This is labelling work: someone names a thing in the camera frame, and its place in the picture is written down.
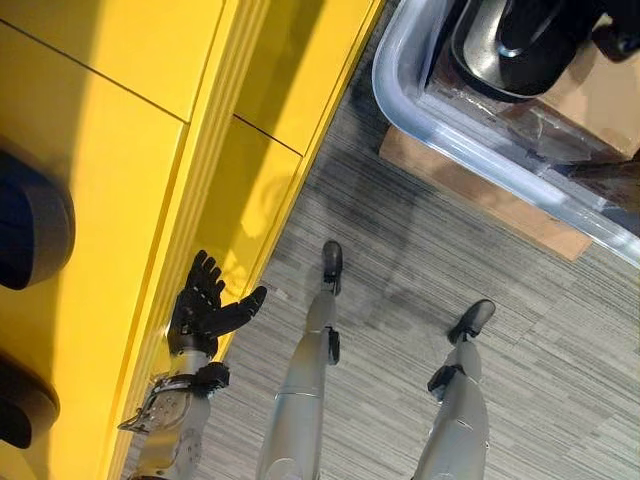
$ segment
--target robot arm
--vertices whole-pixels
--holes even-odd
[[[218,337],[258,312],[266,289],[222,307],[224,282],[215,260],[200,251],[178,294],[167,332],[171,367],[151,389],[135,417],[118,428],[147,435],[131,480],[189,480],[200,459],[209,399],[229,384],[229,369],[211,362]]]

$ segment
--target clear plastic container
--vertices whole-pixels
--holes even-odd
[[[500,129],[477,121],[425,89],[451,0],[403,0],[380,41],[373,89],[400,130],[591,236],[640,267],[640,239],[616,223],[625,212],[572,182]]]

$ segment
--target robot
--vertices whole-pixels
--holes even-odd
[[[309,308],[304,335],[276,395],[257,480],[316,480],[319,476],[325,371],[327,364],[336,365],[340,360],[340,336],[334,326],[342,248],[328,241],[322,256],[322,287]]]
[[[267,290],[256,288],[222,307],[220,269],[205,251],[191,266],[167,331],[171,367],[122,430],[147,435],[131,480],[188,480],[201,456],[201,437],[214,392],[229,385],[229,369],[211,362],[218,337],[237,330],[258,312]]]
[[[340,360],[335,330],[341,290],[342,249],[323,247],[323,275],[285,379],[275,398],[258,461],[257,480],[317,480],[322,444],[326,366]],[[131,480],[190,480],[201,456],[201,435],[213,393],[229,383],[229,370],[211,362],[217,337],[247,323],[266,289],[221,307],[224,283],[205,252],[193,263],[176,300],[168,330],[171,370],[158,380],[138,414],[120,428],[147,435]],[[448,333],[454,345],[428,382],[440,411],[413,480],[481,480],[489,446],[487,409],[478,386],[480,356],[472,339],[495,312],[490,300],[475,303]]]
[[[418,461],[414,480],[482,480],[489,420],[478,382],[480,355],[471,341],[496,310],[491,300],[473,304],[447,338],[454,349],[431,377],[428,391],[441,407]]]

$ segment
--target floor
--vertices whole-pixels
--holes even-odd
[[[574,264],[378,158],[388,123],[370,83],[389,2],[228,356],[197,479],[253,479],[325,239],[345,253],[342,359],[329,368],[324,480],[410,479],[437,405],[445,332],[488,297],[478,337],[491,448],[485,479],[640,478],[638,272],[593,245]],[[140,445],[140,439],[134,442]],[[126,471],[135,459],[135,448]]]

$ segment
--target yellow drawer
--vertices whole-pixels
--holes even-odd
[[[29,450],[0,442],[0,477],[95,479],[184,124],[3,24],[0,72],[0,135],[68,185],[76,216],[60,274],[0,287],[0,349],[61,405]]]
[[[0,0],[0,19],[189,120],[223,5]]]
[[[236,114],[304,155],[381,0],[271,3]]]
[[[253,288],[260,276],[258,259],[284,221],[300,158],[242,120],[232,120],[194,247],[207,249],[222,265],[230,299]]]

